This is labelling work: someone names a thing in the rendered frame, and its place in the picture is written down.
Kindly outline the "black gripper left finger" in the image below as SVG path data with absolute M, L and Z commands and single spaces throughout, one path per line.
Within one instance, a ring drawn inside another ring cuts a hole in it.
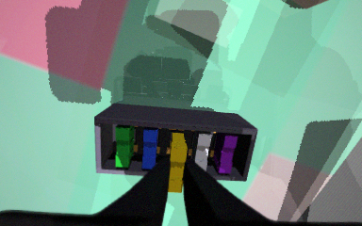
M 126 193 L 92 215 L 3 210 L 0 226 L 162 226 L 170 170 L 170 158 L 162 158 Z

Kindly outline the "blue fuse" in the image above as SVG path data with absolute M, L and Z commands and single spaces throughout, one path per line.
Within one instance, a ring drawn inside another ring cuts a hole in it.
M 144 127 L 143 129 L 142 169 L 151 170 L 156 165 L 157 134 L 158 128 Z

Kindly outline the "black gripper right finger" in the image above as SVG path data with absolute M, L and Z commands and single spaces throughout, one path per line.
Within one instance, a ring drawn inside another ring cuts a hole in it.
M 191 159 L 185 162 L 183 191 L 188 226 L 362 226 L 360 222 L 268 219 L 233 195 Z

